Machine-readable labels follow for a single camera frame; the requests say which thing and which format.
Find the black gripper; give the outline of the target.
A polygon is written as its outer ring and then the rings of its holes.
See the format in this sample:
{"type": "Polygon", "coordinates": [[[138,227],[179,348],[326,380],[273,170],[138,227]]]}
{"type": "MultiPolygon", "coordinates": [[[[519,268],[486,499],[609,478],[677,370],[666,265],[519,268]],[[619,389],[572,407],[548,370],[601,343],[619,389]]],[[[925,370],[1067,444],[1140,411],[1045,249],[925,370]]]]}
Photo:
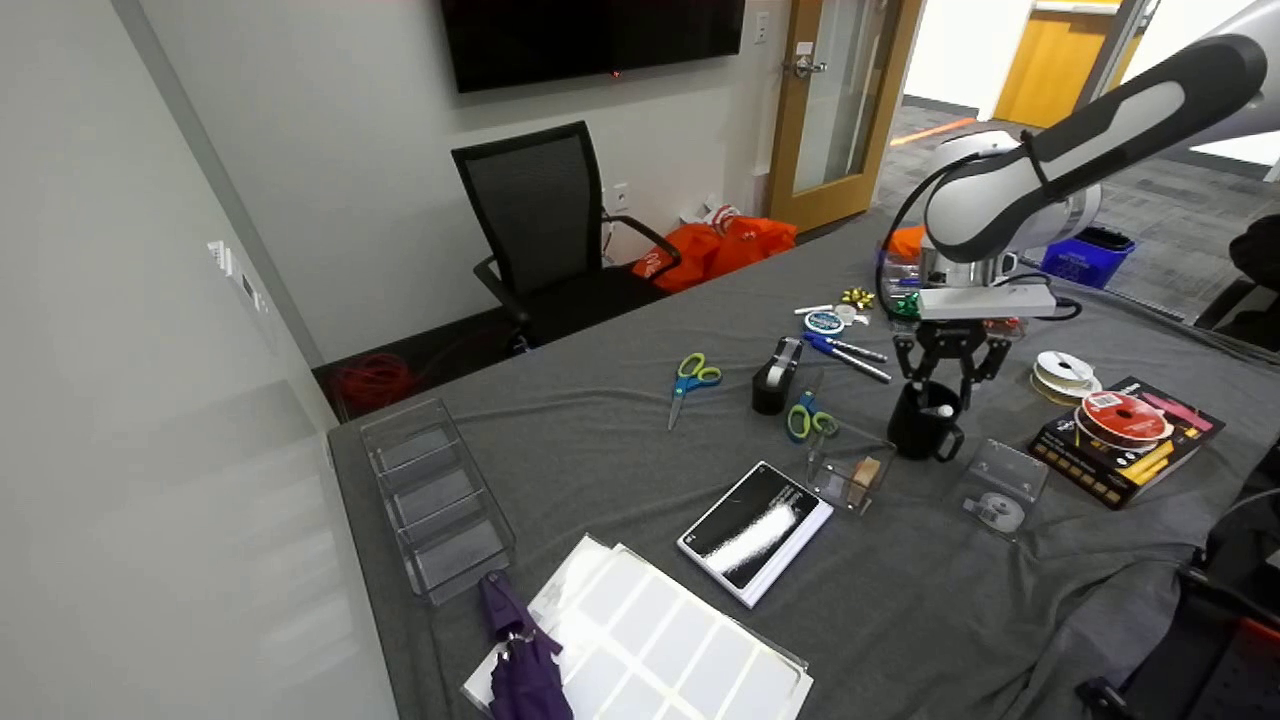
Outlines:
{"type": "Polygon", "coordinates": [[[986,321],[920,321],[908,336],[897,336],[892,348],[914,405],[928,405],[928,377],[941,358],[956,358],[961,407],[973,407],[977,391],[1006,369],[1014,341],[997,336],[986,321]]]}

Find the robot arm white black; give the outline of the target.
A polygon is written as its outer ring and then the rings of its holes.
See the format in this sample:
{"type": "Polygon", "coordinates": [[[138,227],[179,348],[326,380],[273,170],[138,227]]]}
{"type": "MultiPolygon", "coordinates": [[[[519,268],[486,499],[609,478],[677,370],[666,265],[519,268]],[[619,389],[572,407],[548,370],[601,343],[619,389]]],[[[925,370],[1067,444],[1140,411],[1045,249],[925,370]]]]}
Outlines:
{"type": "Polygon", "coordinates": [[[925,251],[961,265],[961,277],[932,279],[932,272],[920,272],[908,286],[914,331],[897,341],[904,377],[925,384],[941,358],[956,358],[961,394],[973,394],[1008,351],[988,336],[988,324],[1061,306],[1045,279],[997,272],[1015,241],[1072,237],[1072,206],[1090,206],[1102,181],[1163,149],[1270,131],[1275,96],[1275,6],[1256,2],[1067,119],[932,167],[908,190],[901,216],[925,206],[925,251]]]}

